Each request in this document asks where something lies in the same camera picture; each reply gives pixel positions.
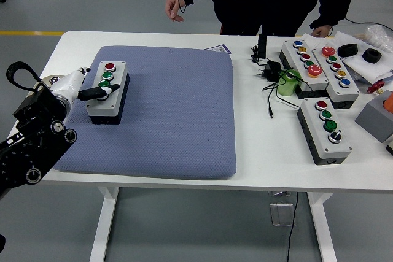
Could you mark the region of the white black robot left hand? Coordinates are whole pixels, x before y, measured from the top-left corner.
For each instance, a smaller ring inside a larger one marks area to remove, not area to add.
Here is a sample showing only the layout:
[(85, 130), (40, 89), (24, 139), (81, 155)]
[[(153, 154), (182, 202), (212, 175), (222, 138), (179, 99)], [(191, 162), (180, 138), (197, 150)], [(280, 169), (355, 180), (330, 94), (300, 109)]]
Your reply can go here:
[(105, 98), (120, 88), (119, 84), (113, 84), (80, 90), (89, 71), (90, 68), (82, 67), (62, 77), (51, 86), (52, 93), (57, 97), (65, 98), (67, 102), (74, 102), (76, 99), (89, 101)]

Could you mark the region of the person's right hand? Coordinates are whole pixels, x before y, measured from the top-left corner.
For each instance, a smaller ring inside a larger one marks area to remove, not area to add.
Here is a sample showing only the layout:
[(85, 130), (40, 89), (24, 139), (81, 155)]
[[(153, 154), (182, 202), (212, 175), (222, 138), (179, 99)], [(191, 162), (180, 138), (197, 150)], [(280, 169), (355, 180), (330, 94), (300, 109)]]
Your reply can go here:
[(178, 13), (181, 7), (185, 6), (184, 0), (166, 0), (165, 13), (172, 22), (183, 22), (184, 19)]

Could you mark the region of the person's left hand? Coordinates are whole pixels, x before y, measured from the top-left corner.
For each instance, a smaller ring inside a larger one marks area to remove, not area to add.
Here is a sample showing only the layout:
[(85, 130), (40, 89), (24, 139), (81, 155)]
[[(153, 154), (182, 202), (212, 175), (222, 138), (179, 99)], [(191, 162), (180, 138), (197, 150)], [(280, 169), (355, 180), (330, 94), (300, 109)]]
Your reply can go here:
[(332, 26), (330, 25), (319, 26), (313, 29), (311, 35), (313, 37), (325, 38), (330, 34), (331, 28)]

